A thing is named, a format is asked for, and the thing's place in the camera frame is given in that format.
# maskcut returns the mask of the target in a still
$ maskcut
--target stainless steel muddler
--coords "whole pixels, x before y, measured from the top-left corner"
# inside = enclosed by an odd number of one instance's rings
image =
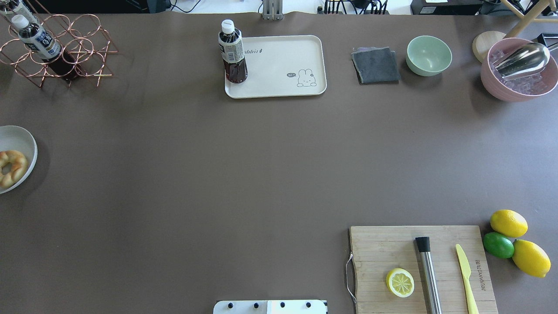
[[[424,270],[428,299],[430,301],[430,313],[441,314],[442,307],[440,297],[438,296],[438,287],[436,285],[436,277],[434,276],[434,266],[432,264],[432,256],[430,255],[430,238],[427,236],[416,237],[418,251],[420,253],[422,268]]]

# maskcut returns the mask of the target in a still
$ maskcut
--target white plate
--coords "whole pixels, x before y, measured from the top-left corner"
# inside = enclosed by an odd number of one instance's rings
[[[239,84],[225,77],[232,98],[319,95],[325,91],[324,53],[314,35],[242,39],[248,78]]]
[[[23,177],[16,182],[16,184],[7,189],[0,188],[0,194],[15,189],[18,185],[25,181],[25,179],[27,179],[29,174],[33,171],[35,162],[37,162],[37,142],[29,131],[20,126],[0,126],[0,151],[5,150],[20,151],[29,161],[29,168],[27,168],[27,172],[25,172]]]

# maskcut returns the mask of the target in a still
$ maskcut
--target wooden coaster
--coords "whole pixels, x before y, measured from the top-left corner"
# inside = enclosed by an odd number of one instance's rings
[[[505,35],[498,31],[487,31],[475,37],[473,40],[473,53],[477,60],[482,63],[492,45],[502,40]]]

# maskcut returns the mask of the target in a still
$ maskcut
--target iced tea bottle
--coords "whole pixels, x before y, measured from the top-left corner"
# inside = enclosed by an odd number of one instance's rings
[[[219,46],[225,65],[227,80],[232,83],[242,83],[248,77],[244,48],[242,47],[242,33],[234,27],[234,22],[224,20],[219,33]]]
[[[31,23],[39,24],[39,21],[23,0],[0,0],[0,15],[4,16],[8,22],[17,14],[25,16]]]
[[[12,24],[18,30],[20,40],[63,80],[71,81],[79,77],[76,71],[78,66],[65,61],[75,62],[74,57],[67,51],[62,54],[60,44],[50,36],[43,26],[29,22],[23,15],[15,15],[12,18]]]

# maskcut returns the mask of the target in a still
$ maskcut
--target bottle cap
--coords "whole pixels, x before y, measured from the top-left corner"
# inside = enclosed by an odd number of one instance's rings
[[[15,15],[12,17],[12,24],[16,30],[20,30],[22,28],[27,27],[29,25],[29,20],[25,18],[23,15]]]
[[[232,20],[224,20],[221,23],[221,28],[223,29],[223,33],[232,34],[234,32],[234,22]]]

